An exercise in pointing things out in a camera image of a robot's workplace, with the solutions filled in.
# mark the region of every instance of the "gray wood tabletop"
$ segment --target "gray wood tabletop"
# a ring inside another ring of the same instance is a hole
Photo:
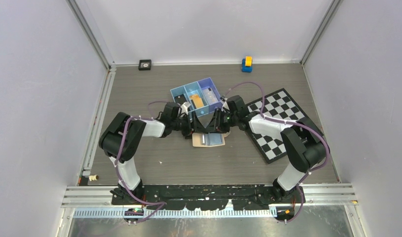
[[[220,94],[243,81],[262,85],[265,94],[285,88],[314,123],[321,127],[316,108],[299,64],[256,64],[252,73],[241,72],[240,65],[156,66],[151,71],[137,67],[118,67],[103,122],[106,129],[118,112],[150,116],[147,104],[155,100],[173,101],[170,89],[211,77]],[[245,84],[229,95],[240,95],[245,103],[261,96],[260,90]],[[164,104],[152,110],[162,111]],[[210,120],[212,115],[201,117]],[[166,138],[142,138],[135,154],[137,171],[145,184],[269,184],[287,167],[287,157],[267,164],[248,135],[233,128],[225,146],[195,148],[180,132]],[[90,185],[116,185],[114,167],[98,148],[91,170],[98,181]],[[313,172],[305,183],[336,183],[334,168],[328,164]]]

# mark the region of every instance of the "black and white robotic arm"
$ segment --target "black and white robotic arm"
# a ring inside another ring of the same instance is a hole
[[[258,112],[249,112],[240,96],[233,96],[225,100],[223,110],[217,109],[207,127],[199,122],[195,112],[189,118],[189,104],[179,105],[168,102],[164,111],[156,119],[135,117],[127,128],[125,143],[120,155],[118,170],[123,183],[132,193],[143,195],[142,181],[139,177],[134,154],[142,137],[166,137],[173,130],[180,131],[185,138],[192,133],[227,133],[230,127],[238,126],[241,130],[250,130],[253,133],[264,134],[284,142],[290,164],[285,171],[273,182],[271,200],[278,202],[291,194],[296,185],[308,174],[309,170],[326,157],[326,151],[321,141],[312,133],[300,127],[289,124],[289,120],[272,122],[266,120]],[[115,165],[116,157],[121,144],[125,122],[130,118],[125,113],[118,115],[111,122],[99,140],[99,146],[104,150]],[[296,123],[303,124],[318,134],[321,131],[309,118],[302,118]]]

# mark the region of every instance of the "checkerboard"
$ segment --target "checkerboard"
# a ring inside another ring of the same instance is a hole
[[[260,111],[262,98],[260,97],[248,103],[247,106],[249,112]],[[284,88],[265,96],[263,113],[277,119],[298,120],[307,117]],[[262,134],[254,134],[250,131],[248,131],[248,134],[267,163],[272,163],[287,154],[284,143],[281,140]]]

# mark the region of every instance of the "purple cable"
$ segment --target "purple cable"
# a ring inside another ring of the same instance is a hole
[[[260,108],[260,115],[261,115],[265,120],[268,120],[268,121],[271,121],[271,122],[277,122],[277,123],[283,123],[283,124],[289,124],[289,125],[294,125],[294,126],[302,127],[303,129],[306,129],[306,130],[308,130],[309,132],[311,132],[313,135],[315,135],[315,136],[321,141],[321,143],[323,144],[324,149],[325,149],[325,151],[326,151],[326,159],[324,160],[324,162],[323,162],[321,165],[319,165],[319,166],[317,166],[317,167],[314,167],[314,168],[311,168],[311,169],[309,170],[309,172],[312,172],[312,171],[315,171],[315,170],[318,170],[318,169],[323,168],[323,167],[328,163],[328,160],[331,158],[329,146],[328,146],[327,142],[324,140],[324,138],[323,138],[320,134],[318,134],[316,131],[314,131],[313,129],[311,129],[310,127],[305,126],[305,125],[303,125],[303,124],[301,124],[301,123],[292,122],[292,121],[287,121],[287,122],[285,122],[285,121],[280,120],[280,119],[276,119],[276,118],[272,118],[272,117],[265,117],[265,115],[263,114],[263,108],[264,108],[264,106],[265,106],[265,94],[264,94],[264,92],[263,92],[263,88],[262,88],[258,83],[253,82],[253,81],[245,81],[245,82],[239,83],[239,84],[233,86],[232,88],[230,88],[230,89],[224,94],[224,96],[226,96],[231,90],[235,89],[236,87],[238,87],[238,86],[240,86],[240,85],[243,85],[243,84],[248,84],[248,83],[249,83],[249,84],[254,84],[254,85],[258,86],[259,89],[260,89],[260,92],[262,93],[262,107]],[[296,189],[299,191],[299,194],[301,195],[301,205],[299,206],[298,212],[297,212],[290,220],[288,220],[287,223],[293,221],[293,220],[298,216],[298,214],[301,212],[302,207],[304,206],[304,198],[303,198],[304,193],[303,193],[303,192],[301,191],[301,189],[299,188],[299,184],[302,183],[302,181],[304,181],[305,178],[308,177],[308,174],[309,174],[309,173],[306,173],[306,174],[304,175],[304,177],[302,177],[302,179],[301,179],[301,180],[298,182],[298,184],[296,185]]]
[[[153,111],[151,111],[151,109],[150,109],[150,105],[155,104],[155,103],[167,103],[167,102],[168,102],[168,101],[165,101],[165,100],[156,100],[156,101],[150,102],[150,103],[147,105],[147,110],[148,110],[148,112],[150,113],[150,115],[151,115],[153,118],[155,118],[155,116],[153,115]]]
[[[119,162],[119,158],[121,157],[121,154],[122,154],[122,149],[124,148],[125,136],[127,135],[128,126],[129,126],[131,120],[133,120],[134,118],[136,118],[136,117],[130,116],[130,117],[127,119],[126,123],[125,123],[124,132],[123,132],[123,134],[122,134],[121,145],[119,146],[118,155],[116,156],[116,159],[115,159],[115,161],[114,161],[114,163],[113,163],[114,166],[115,166],[115,171],[116,171],[116,174],[117,174],[118,179],[119,179],[119,181],[121,182],[122,186],[125,188],[125,190],[127,191],[127,193],[128,193],[132,198],[134,198],[134,199],[135,199],[136,201],[138,201],[139,203],[142,203],[142,204],[145,204],[145,205],[159,205],[159,207],[158,207],[154,212],[152,212],[150,215],[146,216],[146,217],[143,218],[143,219],[138,220],[138,221],[136,222],[136,224],[137,224],[137,223],[141,223],[141,222],[146,221],[148,218],[150,218],[152,215],[154,215],[158,210],[160,210],[166,203],[163,202],[163,201],[161,201],[161,202],[147,202],[147,201],[143,201],[143,200],[139,199],[138,197],[136,197],[136,196],[129,190],[129,188],[128,188],[127,185],[125,184],[124,180],[122,179],[121,174],[119,173],[118,162]],[[144,120],[153,120],[153,119],[151,119],[151,118],[141,118],[141,117],[138,117],[138,118],[139,118],[139,119],[144,119]]]

